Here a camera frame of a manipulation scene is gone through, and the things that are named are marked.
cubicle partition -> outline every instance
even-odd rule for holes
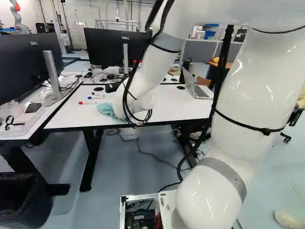
[[[222,41],[187,39],[181,53],[182,61],[188,60],[188,58],[191,58],[192,62],[198,63],[211,61],[212,58],[219,56],[222,43]],[[242,44],[241,42],[231,43],[228,62],[234,62]]]

dell monitor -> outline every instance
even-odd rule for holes
[[[123,66],[123,44],[128,44],[128,64],[133,65],[146,50],[150,33],[84,28],[90,63]]]
[[[63,70],[55,33],[0,36],[0,105],[41,86],[49,74],[42,51],[51,50],[57,73]]]

black chair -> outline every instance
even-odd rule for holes
[[[292,112],[291,116],[289,117],[289,119],[287,121],[287,123],[289,123],[289,126],[295,126],[295,124],[299,120],[299,118],[304,110],[305,110],[305,108],[297,108]],[[283,132],[281,132],[281,136],[283,136],[285,138],[283,140],[285,143],[288,143],[291,141],[291,136],[286,135]]]

marker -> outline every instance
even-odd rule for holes
[[[103,96],[103,97],[105,97],[104,95],[99,94],[99,93],[95,93],[95,92],[92,92],[92,95],[97,95],[97,96]]]
[[[79,105],[85,105],[85,104],[96,104],[96,102],[95,102],[95,103],[84,103],[84,102],[80,101],[80,102],[78,102],[78,104],[79,104]]]
[[[103,99],[105,96],[103,95],[103,97],[92,97],[92,96],[89,96],[88,99]]]

floor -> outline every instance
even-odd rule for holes
[[[133,129],[124,129],[122,137],[125,140],[139,137],[143,152],[174,165],[183,157],[170,126],[142,127],[136,135]],[[87,156],[81,132],[51,134],[43,145],[23,150],[49,183],[71,183],[69,195],[54,199],[52,214],[43,229],[83,229],[88,225],[91,229],[101,225],[116,229],[120,221],[120,196],[156,193],[179,181],[175,168],[140,154],[136,142],[124,142],[118,135],[103,136],[92,190],[88,193],[78,191]],[[5,161],[0,162],[0,171],[10,171]]]
[[[302,215],[305,209],[303,129],[305,115],[297,126],[285,129],[286,134],[293,136],[292,141],[285,144],[280,137],[259,166],[239,217],[244,229],[279,229],[272,217],[275,210],[305,219]],[[138,136],[143,152],[174,165],[182,158],[170,126],[124,129],[122,136],[125,140]],[[201,146],[204,152],[208,148],[209,143]],[[68,196],[55,198],[52,214],[43,229],[83,229],[88,225],[91,229],[101,225],[116,229],[121,195],[154,193],[178,180],[174,168],[139,154],[135,142],[124,142],[118,135],[103,136],[92,190],[88,193],[78,191],[87,156],[81,132],[51,134],[43,145],[24,151],[49,182],[71,183]],[[0,171],[11,171],[3,160]]]
[[[305,220],[305,115],[284,133],[292,136],[289,144],[279,137],[257,168],[252,187],[240,217],[244,229],[281,229],[273,219],[274,211],[284,211]],[[209,143],[200,149],[206,152]]]

